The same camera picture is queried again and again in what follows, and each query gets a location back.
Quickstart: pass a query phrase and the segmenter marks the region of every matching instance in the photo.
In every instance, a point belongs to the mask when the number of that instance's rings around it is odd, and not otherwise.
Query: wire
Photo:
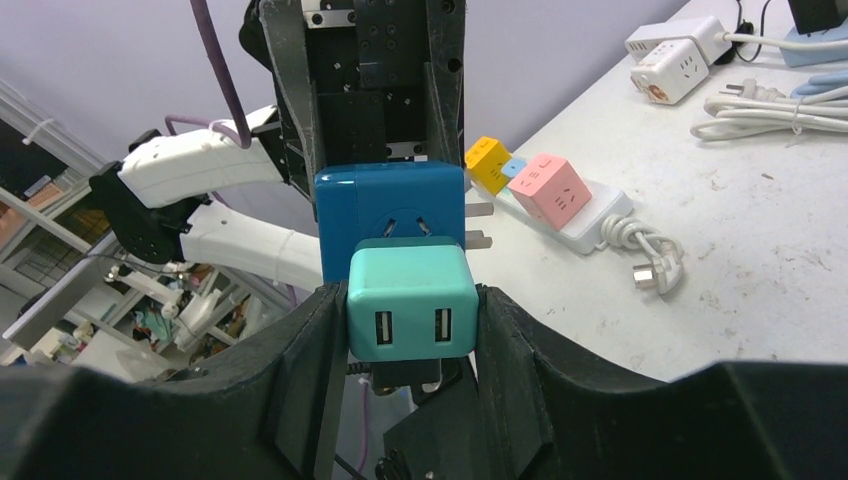
[[[736,31],[733,33],[746,33],[752,34],[754,33],[754,24],[742,18],[742,1],[736,0],[737,7],[737,15],[736,15]],[[716,65],[727,65],[732,62],[734,58],[739,56],[739,49],[744,45],[743,42],[732,42],[730,45],[730,49],[722,56],[718,57],[715,61]]]
[[[250,128],[247,125],[247,117],[244,114],[238,92],[233,84],[233,77],[230,75],[230,69],[227,67],[227,61],[224,59],[224,53],[221,51],[221,44],[218,42],[218,35],[215,33],[215,25],[212,23],[212,16],[209,14],[209,5],[206,3],[206,0],[191,0],[191,9],[194,12],[194,19],[197,22],[197,30],[200,32],[200,38],[203,40],[203,47],[206,49],[209,63],[212,64],[212,70],[215,71],[215,77],[218,79],[218,85],[224,94],[224,100],[230,109],[230,115],[236,124],[238,135],[235,135],[235,132],[223,126],[216,126],[215,128],[219,128],[216,131],[229,136],[239,147],[250,148],[252,139]],[[172,118],[189,121],[200,120],[196,117],[173,116]]]
[[[742,88],[740,96],[707,98],[704,110],[714,119],[692,126],[692,135],[711,142],[781,130],[848,133],[848,100],[841,100],[848,96],[848,86],[794,99],[756,86],[753,79]]]
[[[141,268],[141,269],[147,270],[148,272],[155,273],[155,274],[157,274],[157,275],[170,275],[170,274],[180,274],[180,273],[191,273],[191,270],[174,270],[174,271],[169,271],[169,270],[157,270],[157,269],[155,269],[155,268],[148,267],[147,265],[145,265],[145,264],[143,264],[143,263],[134,262],[134,261],[132,261],[132,260],[127,260],[127,259],[125,259],[125,258],[120,258],[120,257],[118,257],[118,256],[115,256],[115,255],[108,255],[108,254],[105,254],[105,253],[88,253],[88,254],[86,254],[83,258],[92,258],[92,257],[111,258],[112,260],[115,260],[116,262],[123,262],[123,263],[126,263],[126,264],[128,264],[128,265],[132,265],[132,266],[134,266],[134,267],[136,267],[136,268]]]
[[[739,6],[739,15],[737,16],[737,22],[736,22],[737,31],[733,35],[740,35],[740,36],[744,35],[745,37],[753,37],[753,38],[762,39],[762,37],[766,34],[766,10],[768,10],[768,6],[769,6],[770,3],[771,3],[771,0],[766,0],[766,3],[763,4],[763,9],[760,11],[760,34],[759,35],[752,35],[751,33],[740,32],[740,29],[742,28],[743,23],[744,23],[742,21],[742,0],[736,0],[736,4]],[[742,43],[756,43],[756,42],[751,41],[751,40],[748,40],[748,41],[736,40],[736,43],[735,43],[735,45],[738,45],[737,48],[736,48],[736,56],[739,57],[739,60],[742,60],[743,62],[746,62],[746,63],[753,63],[754,60],[756,60],[757,57],[760,56],[760,52],[763,49],[763,44],[760,43],[759,45],[757,45],[757,50],[754,52],[753,57],[745,58],[739,52],[739,50],[741,49]]]
[[[286,284],[286,291],[289,293],[289,306],[294,309],[297,307],[297,292],[288,283]]]
[[[601,237],[613,247],[627,250],[642,250],[648,258],[660,258],[662,244],[669,243],[679,256],[683,256],[683,247],[676,239],[663,235],[659,231],[633,217],[610,215],[601,224]]]
[[[335,460],[336,460],[336,463],[337,463],[340,467],[342,467],[342,469],[343,469],[345,472],[349,473],[349,474],[350,474],[350,476],[354,478],[354,480],[367,480],[367,479],[365,478],[365,476],[364,476],[364,475],[362,475],[361,473],[357,472],[357,471],[356,471],[356,469],[355,469],[355,468],[353,468],[353,466],[351,466],[351,464],[347,463],[347,462],[345,461],[345,459],[344,459],[344,458],[342,458],[342,457],[341,457],[341,455],[339,455],[338,453],[336,454],[336,458],[335,458]]]
[[[809,80],[795,87],[789,98],[809,97],[848,86],[848,70],[814,75]]]
[[[731,42],[744,42],[744,43],[756,43],[759,46],[757,47],[757,52],[754,54],[754,58],[751,60],[742,60],[754,61],[754,59],[759,55],[760,48],[763,45],[767,45],[770,47],[778,47],[784,50],[794,50],[798,52],[820,52],[824,50],[841,50],[848,48],[848,40],[837,40],[833,42],[816,42],[816,43],[797,43],[797,42],[788,42],[786,40],[779,40],[776,38],[765,38],[764,29],[765,29],[765,19],[766,19],[766,8],[768,8],[771,0],[767,0],[765,5],[763,5],[763,11],[760,15],[760,34],[759,35],[746,35],[741,33],[719,33],[716,34],[716,40],[724,40]]]
[[[642,250],[650,263],[633,267],[636,288],[656,288],[660,295],[683,278],[683,247],[676,239],[636,218],[613,214],[601,223],[601,237],[613,247]]]
[[[371,381],[366,378],[359,379],[362,385],[362,435],[359,445],[359,461],[356,463],[356,471],[362,473],[365,469],[365,462],[368,461],[368,390],[371,389]]]

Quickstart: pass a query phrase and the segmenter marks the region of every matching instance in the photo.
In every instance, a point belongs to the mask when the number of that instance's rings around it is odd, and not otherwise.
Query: blue power plug adapter
[[[479,302],[453,238],[364,240],[350,262],[350,350],[365,362],[462,357],[476,344]]]
[[[360,241],[446,236],[465,249],[460,167],[443,162],[340,165],[315,175],[325,282],[348,278]]]

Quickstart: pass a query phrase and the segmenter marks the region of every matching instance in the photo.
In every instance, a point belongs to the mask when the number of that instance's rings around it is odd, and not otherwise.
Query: pink cube socket
[[[537,155],[507,187],[531,217],[555,230],[562,230],[592,199],[568,160],[547,153]]]

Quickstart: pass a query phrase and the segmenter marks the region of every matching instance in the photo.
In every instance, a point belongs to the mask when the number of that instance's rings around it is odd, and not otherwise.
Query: yellow cube socket
[[[480,137],[465,153],[465,166],[475,182],[492,195],[497,195],[509,183],[509,177],[501,173],[501,168],[511,158],[512,155],[501,142],[490,137]]]

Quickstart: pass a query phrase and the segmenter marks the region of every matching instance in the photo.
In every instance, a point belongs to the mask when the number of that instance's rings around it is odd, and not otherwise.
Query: teal power adapter
[[[479,302],[454,239],[363,240],[350,262],[350,350],[365,362],[465,356],[476,343]]]

